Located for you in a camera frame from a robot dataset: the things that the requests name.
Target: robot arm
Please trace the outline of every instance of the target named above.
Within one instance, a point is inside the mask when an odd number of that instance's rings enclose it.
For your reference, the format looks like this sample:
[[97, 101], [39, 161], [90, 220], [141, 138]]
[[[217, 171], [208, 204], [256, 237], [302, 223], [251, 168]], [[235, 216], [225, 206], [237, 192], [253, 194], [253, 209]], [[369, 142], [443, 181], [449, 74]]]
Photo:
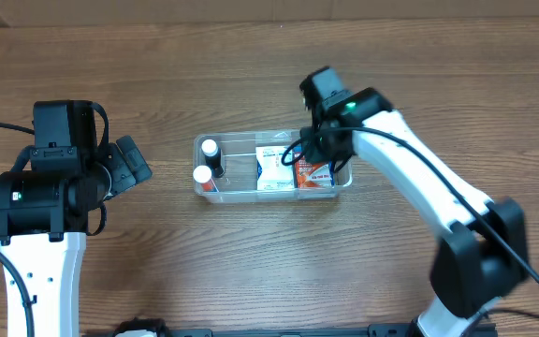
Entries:
[[[483, 192], [464, 182], [430, 151], [413, 134], [398, 111], [381, 111], [363, 121], [363, 125], [405, 140], [426, 156], [466, 197], [474, 209], [482, 215], [488, 213], [486, 205], [492, 200]], [[435, 174], [407, 149], [378, 135], [361, 131], [353, 131], [353, 147], [359, 158], [382, 172], [411, 202], [429, 225], [437, 240], [445, 233], [451, 233], [452, 224], [459, 222], [467, 226], [473, 222], [473, 216], [459, 204]], [[489, 309], [497, 301], [498, 299], [489, 301], [484, 309]], [[479, 315], [476, 313], [469, 318], [457, 317], [450, 313], [436, 297], [430, 308], [417, 319], [416, 324], [425, 337], [458, 337], [473, 324]]]
[[[312, 126], [300, 131], [305, 160], [346, 161], [358, 155], [380, 170], [418, 209], [439, 243], [430, 274], [436, 298], [415, 321], [414, 336], [463, 335], [500, 297], [527, 278], [525, 270], [480, 227], [485, 221], [527, 261], [523, 211], [512, 199], [495, 203], [464, 182], [372, 88], [353, 95], [335, 71], [325, 67], [303, 81], [300, 89], [313, 116]], [[291, 164], [284, 159], [283, 163]], [[458, 192], [456, 196], [451, 188]], [[479, 241], [477, 234], [485, 239]]]
[[[95, 117], [105, 129], [97, 145]], [[0, 251], [30, 294], [35, 335], [79, 336], [79, 280], [86, 237], [105, 226], [104, 201], [151, 178], [129, 136], [108, 141], [101, 106], [88, 101], [37, 102], [35, 146], [26, 147], [0, 175]], [[31, 170], [23, 170], [28, 160]], [[88, 212], [99, 208], [91, 234]], [[19, 285], [7, 270], [7, 335], [26, 336]]]

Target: white arm segment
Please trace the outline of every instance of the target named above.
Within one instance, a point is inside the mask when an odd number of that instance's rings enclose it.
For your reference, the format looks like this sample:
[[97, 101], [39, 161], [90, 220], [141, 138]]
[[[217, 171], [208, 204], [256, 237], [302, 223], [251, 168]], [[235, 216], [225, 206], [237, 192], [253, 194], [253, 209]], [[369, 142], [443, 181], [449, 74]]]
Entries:
[[157, 333], [147, 330], [137, 330], [120, 333], [116, 337], [157, 337]]
[[[488, 212], [486, 204], [491, 199], [465, 183], [430, 151], [413, 134], [398, 111], [382, 111], [363, 121], [363, 124], [407, 141], [428, 158], [476, 211], [480, 214]], [[360, 131], [353, 131], [353, 147], [361, 159], [386, 175], [411, 202], [430, 226], [436, 240], [450, 231], [453, 223], [459, 221], [466, 226], [473, 221], [473, 216], [459, 204], [438, 177], [407, 149], [390, 139]], [[482, 310], [489, 309], [497, 301], [490, 301]], [[478, 314], [469, 319], [456, 317], [436, 297], [430, 308], [419, 316], [417, 325], [425, 337], [459, 337], [477, 317]]]
[[[86, 248], [84, 233], [64, 233], [62, 242], [49, 234], [16, 235], [0, 251], [16, 267], [33, 304], [36, 337], [79, 336], [79, 280]], [[6, 269], [7, 336], [26, 336], [22, 298]]]

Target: transparent bin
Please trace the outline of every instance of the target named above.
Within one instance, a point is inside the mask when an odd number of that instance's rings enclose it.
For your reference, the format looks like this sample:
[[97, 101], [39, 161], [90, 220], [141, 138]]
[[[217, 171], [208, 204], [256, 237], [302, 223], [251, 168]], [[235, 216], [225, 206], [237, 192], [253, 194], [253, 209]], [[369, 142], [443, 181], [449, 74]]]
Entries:
[[271, 145], [287, 146], [298, 138], [298, 130], [250, 131], [197, 136], [193, 151], [193, 169], [199, 165], [205, 165], [201, 144], [206, 139], [213, 139], [222, 149], [226, 173], [221, 178], [213, 178], [218, 192], [205, 192], [198, 183], [193, 181], [195, 192], [212, 203], [335, 198], [353, 182], [353, 169], [350, 162], [335, 174], [334, 186], [257, 190], [255, 148]]

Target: box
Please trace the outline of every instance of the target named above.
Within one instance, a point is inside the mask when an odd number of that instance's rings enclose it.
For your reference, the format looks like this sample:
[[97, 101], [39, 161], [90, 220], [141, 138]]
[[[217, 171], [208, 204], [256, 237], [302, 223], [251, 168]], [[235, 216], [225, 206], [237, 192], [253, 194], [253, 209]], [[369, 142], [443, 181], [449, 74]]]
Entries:
[[[282, 156], [287, 146], [257, 146], [257, 191], [285, 190], [295, 188], [293, 166], [282, 165]], [[285, 162], [292, 160], [292, 151], [286, 154]]]
[[260, 202], [300, 200], [308, 198], [335, 198], [353, 182], [350, 162], [334, 175], [333, 186], [281, 190], [257, 190], [256, 148], [262, 146], [288, 146], [299, 138], [298, 130], [250, 131], [199, 135], [195, 138], [193, 169], [205, 165], [201, 144], [213, 139], [222, 149], [226, 173], [214, 179], [219, 192], [204, 192], [193, 181], [195, 192], [212, 203]]

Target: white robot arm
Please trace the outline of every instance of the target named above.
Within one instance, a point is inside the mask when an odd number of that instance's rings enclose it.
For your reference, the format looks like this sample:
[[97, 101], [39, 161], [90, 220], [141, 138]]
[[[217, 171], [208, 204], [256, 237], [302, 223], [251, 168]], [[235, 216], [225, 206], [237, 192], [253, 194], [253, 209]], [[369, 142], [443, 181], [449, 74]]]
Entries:
[[[98, 145], [95, 111], [105, 123]], [[7, 335], [77, 337], [86, 237], [103, 230], [104, 201], [153, 173], [130, 136], [109, 142], [107, 115], [95, 102], [36, 102], [33, 115], [35, 131], [25, 132], [35, 145], [0, 175], [0, 253], [19, 274], [4, 269]], [[29, 160], [31, 170], [23, 170]], [[90, 233], [88, 212], [97, 208], [101, 222]]]
[[[492, 200], [463, 181], [430, 151], [414, 135], [398, 111], [381, 111], [363, 121], [363, 125], [405, 140], [428, 158], [474, 209], [481, 214], [488, 212], [486, 205]], [[452, 224], [460, 222], [469, 225], [474, 220], [440, 179], [407, 149], [389, 139], [361, 131], [353, 131], [353, 147], [359, 158], [382, 172], [419, 211], [437, 240], [443, 233], [450, 233]], [[489, 309], [496, 301], [491, 300], [484, 309]], [[459, 337], [479, 316], [480, 313], [470, 318], [457, 317], [436, 297], [430, 308], [419, 316], [417, 326], [425, 337]]]

